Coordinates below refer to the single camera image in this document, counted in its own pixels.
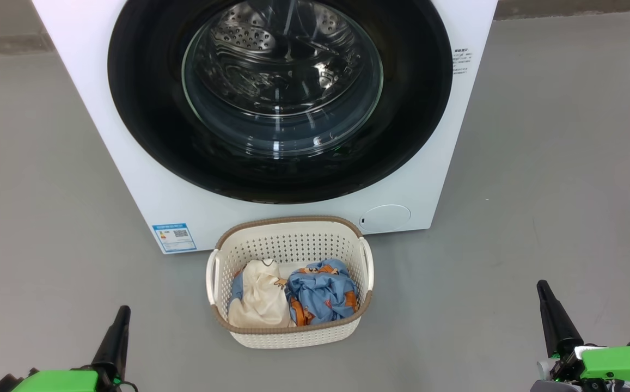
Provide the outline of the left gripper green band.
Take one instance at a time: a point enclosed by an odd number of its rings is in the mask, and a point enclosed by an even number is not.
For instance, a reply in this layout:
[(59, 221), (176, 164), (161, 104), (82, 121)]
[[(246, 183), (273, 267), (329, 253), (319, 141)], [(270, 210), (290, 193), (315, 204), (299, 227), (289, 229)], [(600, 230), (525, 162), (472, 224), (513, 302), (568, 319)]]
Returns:
[(0, 392), (121, 392), (125, 380), (130, 317), (130, 307), (120, 306), (96, 350), (91, 366), (49, 371), (32, 368), (28, 377), (7, 374), (0, 380)]

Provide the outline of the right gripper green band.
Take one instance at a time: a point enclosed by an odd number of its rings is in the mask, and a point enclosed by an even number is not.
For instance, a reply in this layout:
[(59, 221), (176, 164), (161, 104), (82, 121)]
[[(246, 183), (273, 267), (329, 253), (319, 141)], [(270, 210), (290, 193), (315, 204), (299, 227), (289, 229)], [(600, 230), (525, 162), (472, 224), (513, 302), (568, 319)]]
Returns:
[(545, 280), (537, 283), (548, 360), (530, 392), (630, 392), (630, 342), (626, 346), (584, 345), (564, 306)]

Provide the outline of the cream garment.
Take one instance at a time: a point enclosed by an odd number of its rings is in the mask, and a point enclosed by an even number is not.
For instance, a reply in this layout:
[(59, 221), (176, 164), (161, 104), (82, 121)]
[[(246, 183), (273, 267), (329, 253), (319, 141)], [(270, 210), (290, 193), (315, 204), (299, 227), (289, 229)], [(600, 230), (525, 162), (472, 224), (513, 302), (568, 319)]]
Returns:
[(248, 262), (233, 279), (228, 323), (237, 328), (294, 327), (286, 283), (277, 261)]

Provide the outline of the blue printed garment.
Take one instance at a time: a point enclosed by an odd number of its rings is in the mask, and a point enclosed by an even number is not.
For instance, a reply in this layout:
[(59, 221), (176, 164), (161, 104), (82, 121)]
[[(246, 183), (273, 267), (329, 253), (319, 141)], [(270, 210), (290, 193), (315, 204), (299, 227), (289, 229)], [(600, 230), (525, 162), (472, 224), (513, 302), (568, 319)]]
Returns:
[(335, 322), (359, 310), (358, 286), (340, 260), (306, 265), (282, 278), (287, 280), (286, 297), (294, 327)]

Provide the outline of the black washer door glass bowl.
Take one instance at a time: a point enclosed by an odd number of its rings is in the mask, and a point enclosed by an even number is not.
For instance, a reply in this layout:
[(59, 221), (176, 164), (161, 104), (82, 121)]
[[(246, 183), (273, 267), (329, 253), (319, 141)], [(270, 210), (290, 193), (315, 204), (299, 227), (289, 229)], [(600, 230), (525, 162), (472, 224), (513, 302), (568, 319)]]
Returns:
[(449, 106), (430, 0), (126, 0), (108, 52), (126, 128), (196, 186), (339, 198), (397, 171)]

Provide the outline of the white front-load washing machine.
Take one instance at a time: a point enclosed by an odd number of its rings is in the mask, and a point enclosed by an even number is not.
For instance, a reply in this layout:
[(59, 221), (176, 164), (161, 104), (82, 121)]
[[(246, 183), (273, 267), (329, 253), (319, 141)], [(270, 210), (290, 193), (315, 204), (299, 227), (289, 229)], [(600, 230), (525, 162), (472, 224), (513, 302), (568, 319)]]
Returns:
[[(166, 169), (138, 144), (118, 113), (107, 70), (111, 35), (126, 0), (32, 2), (148, 229), (186, 223), (202, 251), (213, 249), (232, 226), (270, 218), (337, 216), (360, 229), (360, 217), (385, 204), (409, 208), (410, 219), (399, 231), (429, 228), (499, 0), (430, 0), (445, 24), (451, 54), (456, 48), (473, 53), (469, 73), (452, 75), (449, 106), (438, 126), (407, 163), (381, 181), (339, 198), (304, 204), (251, 203), (213, 193)], [(158, 245), (153, 231), (151, 235)]]

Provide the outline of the blue energy label sticker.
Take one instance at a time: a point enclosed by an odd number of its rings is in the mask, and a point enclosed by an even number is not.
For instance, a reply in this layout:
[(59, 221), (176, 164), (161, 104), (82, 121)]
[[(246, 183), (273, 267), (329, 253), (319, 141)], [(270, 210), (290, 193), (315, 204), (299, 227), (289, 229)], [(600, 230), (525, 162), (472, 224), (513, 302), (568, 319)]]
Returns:
[(165, 255), (198, 251), (186, 223), (153, 225), (151, 231)]

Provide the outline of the round white filter cover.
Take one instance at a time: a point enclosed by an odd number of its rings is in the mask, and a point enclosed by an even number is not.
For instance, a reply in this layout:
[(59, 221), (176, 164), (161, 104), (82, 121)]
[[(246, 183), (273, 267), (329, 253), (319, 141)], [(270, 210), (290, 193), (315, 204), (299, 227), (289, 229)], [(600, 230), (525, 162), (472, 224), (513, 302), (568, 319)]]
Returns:
[(385, 204), (366, 211), (359, 219), (359, 226), (362, 231), (369, 233), (395, 232), (402, 229), (410, 218), (409, 208)]

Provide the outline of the cream laundry basket brown rim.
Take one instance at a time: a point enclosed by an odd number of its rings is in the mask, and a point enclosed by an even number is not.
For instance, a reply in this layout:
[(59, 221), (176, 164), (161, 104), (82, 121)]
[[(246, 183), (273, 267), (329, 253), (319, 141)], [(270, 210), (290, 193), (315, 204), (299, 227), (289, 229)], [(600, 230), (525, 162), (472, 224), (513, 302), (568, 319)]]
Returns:
[[(316, 261), (342, 261), (356, 283), (357, 312), (314, 327), (240, 328), (228, 321), (231, 286), (238, 271), (252, 260), (273, 260), (283, 276)], [(241, 345), (250, 349), (295, 349), (350, 337), (372, 300), (374, 255), (362, 232), (334, 216), (274, 218), (228, 229), (207, 261), (207, 297), (213, 315)]]

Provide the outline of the small printed text label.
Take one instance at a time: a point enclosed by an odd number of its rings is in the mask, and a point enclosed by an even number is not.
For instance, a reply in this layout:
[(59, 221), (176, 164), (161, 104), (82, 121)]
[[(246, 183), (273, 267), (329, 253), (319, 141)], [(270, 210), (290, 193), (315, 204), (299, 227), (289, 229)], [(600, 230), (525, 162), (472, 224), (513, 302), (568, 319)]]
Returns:
[(452, 74), (468, 74), (472, 67), (473, 53), (469, 48), (456, 48), (452, 51)]

